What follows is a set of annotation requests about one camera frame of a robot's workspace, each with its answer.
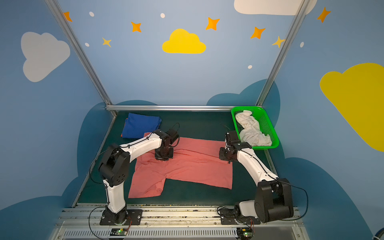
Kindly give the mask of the pink t shirt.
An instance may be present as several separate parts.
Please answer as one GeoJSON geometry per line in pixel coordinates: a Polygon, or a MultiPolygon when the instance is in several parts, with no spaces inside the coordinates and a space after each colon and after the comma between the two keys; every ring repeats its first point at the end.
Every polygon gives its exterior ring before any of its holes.
{"type": "Polygon", "coordinates": [[[137,158],[128,198],[160,196],[167,179],[231,190],[233,165],[219,159],[223,141],[180,138],[172,159],[155,159],[155,152],[137,158]]]}

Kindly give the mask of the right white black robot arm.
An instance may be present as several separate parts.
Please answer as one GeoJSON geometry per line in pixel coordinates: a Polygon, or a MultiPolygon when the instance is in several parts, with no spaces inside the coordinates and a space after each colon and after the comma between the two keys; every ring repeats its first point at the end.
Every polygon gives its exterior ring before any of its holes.
{"type": "Polygon", "coordinates": [[[253,217],[262,223],[285,220],[294,216],[292,188],[289,181],[279,178],[269,170],[247,143],[221,147],[219,159],[242,164],[257,186],[254,200],[243,201],[236,205],[236,216],[253,217]]]}

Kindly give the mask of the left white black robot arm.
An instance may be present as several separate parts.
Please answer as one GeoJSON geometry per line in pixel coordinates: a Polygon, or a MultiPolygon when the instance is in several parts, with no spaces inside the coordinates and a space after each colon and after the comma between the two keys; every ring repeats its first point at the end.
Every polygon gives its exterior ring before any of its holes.
{"type": "Polygon", "coordinates": [[[99,173],[106,189],[107,204],[102,213],[101,226],[139,225],[142,210],[129,211],[124,197],[124,184],[130,163],[138,157],[155,151],[155,159],[173,158],[173,143],[180,138],[176,130],[155,130],[148,136],[123,145],[111,145],[103,155],[99,173]]]}

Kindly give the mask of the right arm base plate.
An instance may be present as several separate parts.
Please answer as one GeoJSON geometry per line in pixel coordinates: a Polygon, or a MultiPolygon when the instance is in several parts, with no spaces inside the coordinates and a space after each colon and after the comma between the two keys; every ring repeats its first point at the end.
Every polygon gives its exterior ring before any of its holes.
{"type": "Polygon", "coordinates": [[[221,225],[260,225],[261,221],[255,217],[244,217],[239,210],[218,208],[221,225]]]}

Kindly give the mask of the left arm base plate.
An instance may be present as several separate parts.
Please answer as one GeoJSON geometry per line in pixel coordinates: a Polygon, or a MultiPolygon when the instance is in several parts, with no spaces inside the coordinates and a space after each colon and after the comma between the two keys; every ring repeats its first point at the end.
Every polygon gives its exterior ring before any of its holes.
{"type": "Polygon", "coordinates": [[[143,210],[122,209],[118,213],[113,213],[109,208],[103,211],[100,221],[101,226],[138,226],[141,223],[143,210]]]}

